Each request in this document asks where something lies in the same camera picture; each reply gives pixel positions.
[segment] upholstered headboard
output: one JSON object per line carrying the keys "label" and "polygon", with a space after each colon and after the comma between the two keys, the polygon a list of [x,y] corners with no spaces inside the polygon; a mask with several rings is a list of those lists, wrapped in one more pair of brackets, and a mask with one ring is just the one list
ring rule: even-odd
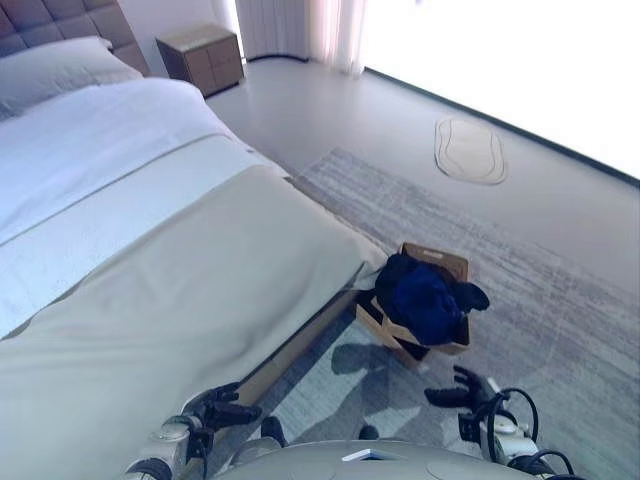
{"label": "upholstered headboard", "polygon": [[110,40],[114,55],[149,74],[117,0],[0,0],[0,57],[89,35]]}

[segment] open cardboard box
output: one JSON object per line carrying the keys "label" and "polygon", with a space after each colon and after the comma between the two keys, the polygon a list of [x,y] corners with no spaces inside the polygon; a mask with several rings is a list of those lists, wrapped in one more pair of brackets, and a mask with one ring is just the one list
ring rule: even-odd
{"label": "open cardboard box", "polygon": [[[404,243],[400,252],[435,265],[445,280],[468,281],[469,262],[465,258],[413,243]],[[384,314],[373,292],[363,292],[358,297],[356,317],[367,325],[384,345],[391,348],[405,365],[411,368],[417,366],[431,348],[448,355],[457,355],[469,348],[471,343],[471,326],[467,315],[454,331],[451,343],[422,345],[407,328],[393,323]]]}

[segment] floor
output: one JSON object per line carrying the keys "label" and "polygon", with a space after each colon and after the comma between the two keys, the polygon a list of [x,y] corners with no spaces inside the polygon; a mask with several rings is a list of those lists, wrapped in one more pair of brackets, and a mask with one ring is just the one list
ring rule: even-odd
{"label": "floor", "polygon": [[640,292],[640,191],[516,133],[502,139],[509,177],[496,186],[435,166],[435,122],[469,116],[371,73],[353,79],[287,59],[246,65],[246,80],[209,106],[240,138],[292,174],[340,146],[601,278]]}

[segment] area rug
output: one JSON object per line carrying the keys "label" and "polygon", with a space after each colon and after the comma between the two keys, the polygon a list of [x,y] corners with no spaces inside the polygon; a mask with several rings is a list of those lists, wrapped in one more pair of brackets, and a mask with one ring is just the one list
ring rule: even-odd
{"label": "area rug", "polygon": [[[539,444],[563,451],[591,479],[640,478],[640,304],[575,263],[475,218],[340,149],[294,180],[307,195],[390,251],[403,241],[461,254],[492,305],[472,317],[471,348],[402,366],[345,314],[263,398],[292,442],[381,434],[479,455],[458,437],[457,412],[431,407],[454,364],[518,386],[540,413]],[[529,422],[524,402],[513,402]],[[216,461],[255,435],[238,428]]]}
{"label": "area rug", "polygon": [[495,185],[507,178],[500,137],[486,122],[459,117],[438,120],[435,158],[444,174],[458,180]]}

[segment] dark blue clothing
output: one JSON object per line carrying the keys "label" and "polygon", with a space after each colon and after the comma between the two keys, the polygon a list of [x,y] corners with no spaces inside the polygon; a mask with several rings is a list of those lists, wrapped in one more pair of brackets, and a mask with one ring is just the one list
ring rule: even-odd
{"label": "dark blue clothing", "polygon": [[485,310],[487,296],[473,284],[447,284],[442,275],[408,255],[395,254],[376,280],[378,303],[423,345],[453,340],[456,326],[472,308]]}

